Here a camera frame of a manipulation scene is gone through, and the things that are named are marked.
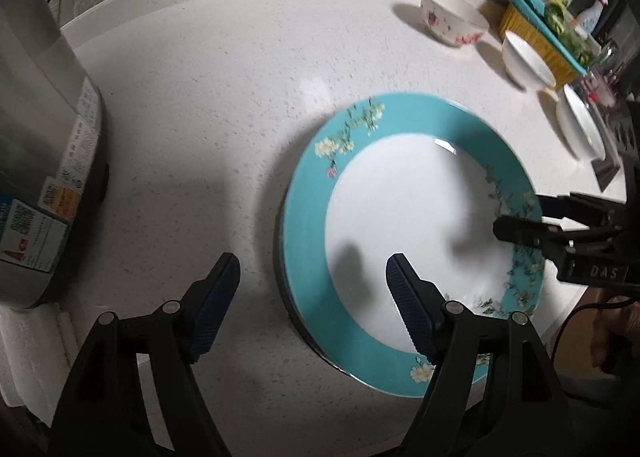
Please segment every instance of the stacked plates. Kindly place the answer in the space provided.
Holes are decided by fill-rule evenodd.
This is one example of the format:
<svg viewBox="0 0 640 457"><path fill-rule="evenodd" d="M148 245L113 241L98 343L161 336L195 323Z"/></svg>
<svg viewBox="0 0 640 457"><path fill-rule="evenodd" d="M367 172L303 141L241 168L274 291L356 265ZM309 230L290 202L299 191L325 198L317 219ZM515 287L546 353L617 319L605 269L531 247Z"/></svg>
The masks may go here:
<svg viewBox="0 0 640 457"><path fill-rule="evenodd" d="M354 104L313 138L284 202L277 262L296 327L343 372L422 397L433 366L404 327L386 260L404 253L423 280L476 313L531 314L544 259L494 237L501 214L541 218L522 165L487 123L423 94ZM474 380L486 363L479 358Z"/></svg>

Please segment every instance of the sticker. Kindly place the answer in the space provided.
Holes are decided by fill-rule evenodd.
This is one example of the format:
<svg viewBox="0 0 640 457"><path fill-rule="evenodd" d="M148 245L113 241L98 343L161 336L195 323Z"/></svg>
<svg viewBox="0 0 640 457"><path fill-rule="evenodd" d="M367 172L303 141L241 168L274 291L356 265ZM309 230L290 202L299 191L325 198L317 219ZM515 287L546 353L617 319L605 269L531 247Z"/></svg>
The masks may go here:
<svg viewBox="0 0 640 457"><path fill-rule="evenodd" d="M86 178L91 170L97 142L98 133L83 117L76 116L76 123L71 130L65 153L60 160L56 179L80 195L84 191Z"/></svg>
<svg viewBox="0 0 640 457"><path fill-rule="evenodd" d="M77 191L53 177L47 177L38 199L38 207L72 222L78 211L80 198Z"/></svg>
<svg viewBox="0 0 640 457"><path fill-rule="evenodd" d="M82 81L76 112L84 117L93 128L98 129L96 124L100 116L100 96L87 76Z"/></svg>
<svg viewBox="0 0 640 457"><path fill-rule="evenodd" d="M11 196L0 196L0 261L48 273L65 238L66 224Z"/></svg>

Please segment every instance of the red floral pattern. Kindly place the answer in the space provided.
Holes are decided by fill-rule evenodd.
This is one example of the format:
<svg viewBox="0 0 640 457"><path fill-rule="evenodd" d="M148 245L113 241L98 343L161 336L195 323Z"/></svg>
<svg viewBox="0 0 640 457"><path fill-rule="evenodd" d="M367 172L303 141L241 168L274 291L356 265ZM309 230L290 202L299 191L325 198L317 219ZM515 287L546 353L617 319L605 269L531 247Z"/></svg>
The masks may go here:
<svg viewBox="0 0 640 457"><path fill-rule="evenodd" d="M456 43L459 45L467 45L471 43L476 43L479 39L481 39L482 33L478 32L475 34L469 34L468 36L458 36L456 38Z"/></svg>
<svg viewBox="0 0 640 457"><path fill-rule="evenodd" d="M434 25L438 24L438 18L436 17L436 13L433 11L429 11L427 13L428 17L429 17L429 25L431 27L433 27Z"/></svg>

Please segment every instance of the white speckled countertop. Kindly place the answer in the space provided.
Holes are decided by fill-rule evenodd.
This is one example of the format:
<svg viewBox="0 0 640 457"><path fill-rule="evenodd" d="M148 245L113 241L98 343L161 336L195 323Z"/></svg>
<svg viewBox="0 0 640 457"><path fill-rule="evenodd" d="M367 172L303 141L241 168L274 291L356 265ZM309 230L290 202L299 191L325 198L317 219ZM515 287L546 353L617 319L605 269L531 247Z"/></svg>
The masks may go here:
<svg viewBox="0 0 640 457"><path fill-rule="evenodd" d="M450 49L423 32L418 6L107 0L64 28L106 102L111 182L90 259L63 306L83 339L99 313L149 313L222 251L236 253L241 285L214 348L194 366L234 455L370 455L399 442L419 404L324 363L292 329L276 289L277 208L310 136L336 110L391 90L444 96L505 137L536 191L599 193L593 171L556 135L549 96L506 78L498 40ZM625 198L622 177L606 195ZM540 333L582 291L554 274L547 264ZM143 365L145 392L148 373ZM157 405L148 407L168 443Z"/></svg>

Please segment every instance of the floral pattern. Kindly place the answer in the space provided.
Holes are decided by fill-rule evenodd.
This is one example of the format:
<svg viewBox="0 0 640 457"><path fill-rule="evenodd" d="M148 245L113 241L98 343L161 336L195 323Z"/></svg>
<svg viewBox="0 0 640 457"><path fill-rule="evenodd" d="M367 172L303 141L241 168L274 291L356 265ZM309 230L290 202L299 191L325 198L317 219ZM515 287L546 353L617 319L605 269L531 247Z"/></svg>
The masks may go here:
<svg viewBox="0 0 640 457"><path fill-rule="evenodd" d="M476 358L476 367L479 365L487 365L491 359L491 354L480 354ZM433 373L436 369L435 365L429 363L429 361L422 361L420 356L415 358L417 365L411 369L409 375L416 383L428 383L433 377Z"/></svg>
<svg viewBox="0 0 640 457"><path fill-rule="evenodd" d="M456 43L459 45L467 45L467 44L471 44L471 43L476 43L478 42L479 39L481 39L482 37L482 33L481 32L477 32L474 34L469 34L467 36L458 36L456 38Z"/></svg>
<svg viewBox="0 0 640 457"><path fill-rule="evenodd" d="M354 142L351 140L351 132L361 124L364 124L369 135L371 135L378 129L378 121L382 119L384 110L384 104L375 103L372 98L369 98L369 106L362 109L362 115L354 117L357 108L356 105L353 105L353 107L347 109L348 120L345 121L339 132L330 137L325 137L315 144L316 155L318 157L326 157L329 160L329 168L326 170L327 177L333 178L338 173L338 169L335 166L336 154L346 154L355 147Z"/></svg>
<svg viewBox="0 0 640 457"><path fill-rule="evenodd" d="M494 186L494 191L488 194L488 197L497 202L495 216L514 215L520 218L532 218L533 211L536 206L536 196L533 192L525 192L522 195L522 204L516 209L514 206L513 193L505 194L502 190L502 180L494 175L494 168L488 164L483 164L482 169L485 172L485 180ZM532 247L513 246L513 266L507 272L510 279L504 283L504 286L513 292L518 309L525 314L531 316L536 308L534 300L537 295L534 291L536 287L538 275L544 271L545 260ZM523 286L516 286L511 281L517 270L520 270L527 279ZM503 307L502 302L495 298L476 297L474 301L474 309L479 310L482 314L493 315L498 317L507 317L513 310L507 310Z"/></svg>
<svg viewBox="0 0 640 457"><path fill-rule="evenodd" d="M427 18L429 21L429 26L433 27L434 25L438 24L438 17L436 16L435 11L428 11Z"/></svg>

